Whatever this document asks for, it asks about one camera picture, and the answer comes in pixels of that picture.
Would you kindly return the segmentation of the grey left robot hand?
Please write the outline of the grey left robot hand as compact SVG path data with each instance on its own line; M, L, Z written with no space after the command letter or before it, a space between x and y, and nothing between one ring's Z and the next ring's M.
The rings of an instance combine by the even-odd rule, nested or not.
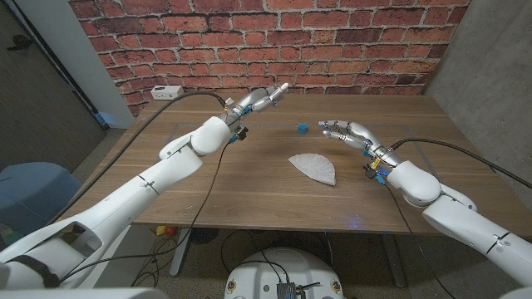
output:
M225 116L225 124L232 125L236 121L244 118L251 112L261 112L270 106L276 106L284 96L284 92L289 88L288 83L281 86L268 88L258 88L237 102Z

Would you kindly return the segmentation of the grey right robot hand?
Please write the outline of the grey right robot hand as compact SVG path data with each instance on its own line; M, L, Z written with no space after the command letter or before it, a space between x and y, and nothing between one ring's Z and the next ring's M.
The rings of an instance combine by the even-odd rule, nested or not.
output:
M323 135L328 139L340 140L355 150L365 152L372 160L379 160L388 168L396 168L403 162L392 149L387 148L368 128L345 120L321 120Z

